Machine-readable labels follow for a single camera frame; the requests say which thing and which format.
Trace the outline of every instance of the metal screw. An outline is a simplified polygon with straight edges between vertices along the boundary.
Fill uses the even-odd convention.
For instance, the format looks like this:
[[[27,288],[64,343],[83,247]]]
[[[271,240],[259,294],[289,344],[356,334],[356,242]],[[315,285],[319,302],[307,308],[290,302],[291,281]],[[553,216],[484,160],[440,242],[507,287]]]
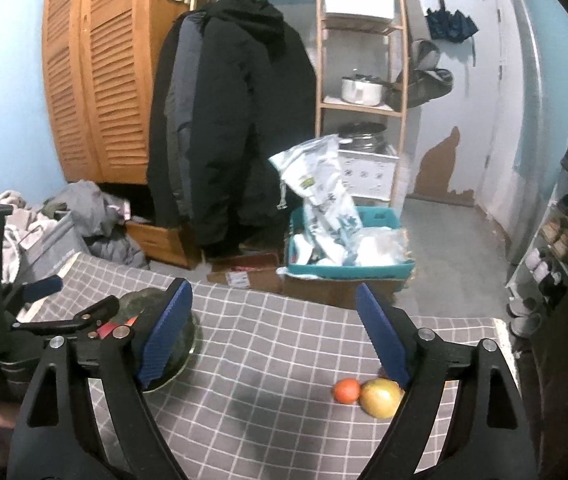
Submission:
[[[59,347],[61,347],[61,346],[64,344],[65,341],[66,341],[66,340],[64,339],[63,336],[56,335],[55,337],[53,337],[53,338],[50,340],[50,347],[51,347],[51,348],[59,348]]]
[[[417,330],[417,335],[420,339],[424,339],[424,341],[432,341],[435,339],[435,332],[433,332],[430,328],[421,328]]]
[[[128,337],[129,333],[130,328],[128,328],[126,325],[120,325],[115,330],[113,330],[113,337],[115,339],[123,339],[125,337]]]
[[[482,341],[482,346],[489,352],[494,352],[497,349],[497,343],[492,339],[484,339],[484,341]]]

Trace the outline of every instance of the gray slipper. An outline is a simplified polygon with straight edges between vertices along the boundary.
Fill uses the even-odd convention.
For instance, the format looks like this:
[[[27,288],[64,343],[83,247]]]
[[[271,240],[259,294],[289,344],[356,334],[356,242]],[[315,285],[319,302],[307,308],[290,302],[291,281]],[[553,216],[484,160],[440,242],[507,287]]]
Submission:
[[[508,305],[509,314],[512,317],[528,317],[539,310],[538,302],[533,298],[526,300],[510,300]]]
[[[509,323],[513,335],[529,339],[542,326],[542,315],[531,314],[528,317],[518,317]]]

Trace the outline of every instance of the white door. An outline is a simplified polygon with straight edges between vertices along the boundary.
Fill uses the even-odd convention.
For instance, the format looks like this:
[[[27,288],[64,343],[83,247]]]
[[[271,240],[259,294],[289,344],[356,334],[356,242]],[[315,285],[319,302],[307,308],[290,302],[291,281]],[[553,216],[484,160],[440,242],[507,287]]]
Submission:
[[[462,44],[437,41],[440,68],[453,73],[453,91],[422,105],[414,152],[414,196],[473,205],[490,152],[500,81],[497,0],[445,0],[450,12],[471,16],[479,28]],[[421,0],[424,9],[438,0]]]

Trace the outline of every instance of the teal plastic basket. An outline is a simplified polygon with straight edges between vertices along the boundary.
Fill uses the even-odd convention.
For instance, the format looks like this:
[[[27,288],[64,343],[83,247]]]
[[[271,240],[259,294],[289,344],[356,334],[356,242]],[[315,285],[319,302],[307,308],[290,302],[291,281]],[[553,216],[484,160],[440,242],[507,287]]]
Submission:
[[[391,208],[358,207],[357,212],[364,227],[391,227],[398,229],[401,222]],[[407,280],[410,277],[415,262],[408,260],[403,264],[386,267],[328,267],[316,265],[298,265],[295,248],[292,245],[292,235],[304,228],[304,211],[296,209],[290,216],[290,233],[288,239],[288,272],[291,274],[313,274],[327,280]]]

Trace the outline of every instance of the checkered tablecloth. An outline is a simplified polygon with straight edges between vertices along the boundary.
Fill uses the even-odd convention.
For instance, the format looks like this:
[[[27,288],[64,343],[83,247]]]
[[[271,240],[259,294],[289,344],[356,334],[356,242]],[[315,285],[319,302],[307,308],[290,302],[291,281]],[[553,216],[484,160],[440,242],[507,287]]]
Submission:
[[[69,318],[109,294],[167,288],[172,280],[80,254],[64,290],[33,320]],[[357,313],[205,283],[193,284],[193,311],[203,334],[196,355],[177,379],[145,395],[189,478],[356,478],[389,425],[331,399],[337,380],[366,381],[380,367]],[[413,321],[455,342],[495,338],[512,356],[501,321]],[[109,459],[125,467],[99,381],[91,394]],[[447,384],[419,470],[437,462],[455,394],[456,384]]]

